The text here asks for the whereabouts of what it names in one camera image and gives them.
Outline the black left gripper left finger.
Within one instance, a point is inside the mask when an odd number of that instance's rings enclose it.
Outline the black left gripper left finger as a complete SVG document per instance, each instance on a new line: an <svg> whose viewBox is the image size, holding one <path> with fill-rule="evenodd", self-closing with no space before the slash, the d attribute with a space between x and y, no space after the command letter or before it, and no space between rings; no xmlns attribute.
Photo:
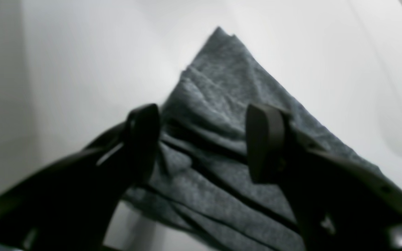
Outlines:
<svg viewBox="0 0 402 251"><path fill-rule="evenodd" d="M158 105L0 194L0 251L100 251L124 193L146 183L160 132Z"/></svg>

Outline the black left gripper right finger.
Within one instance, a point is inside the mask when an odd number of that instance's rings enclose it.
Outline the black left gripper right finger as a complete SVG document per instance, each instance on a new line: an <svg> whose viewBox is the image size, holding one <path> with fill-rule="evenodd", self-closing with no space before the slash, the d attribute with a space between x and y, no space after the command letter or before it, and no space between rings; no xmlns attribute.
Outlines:
<svg viewBox="0 0 402 251"><path fill-rule="evenodd" d="M277 184L308 251L402 251L402 189L322 148L287 113L246 111L250 177Z"/></svg>

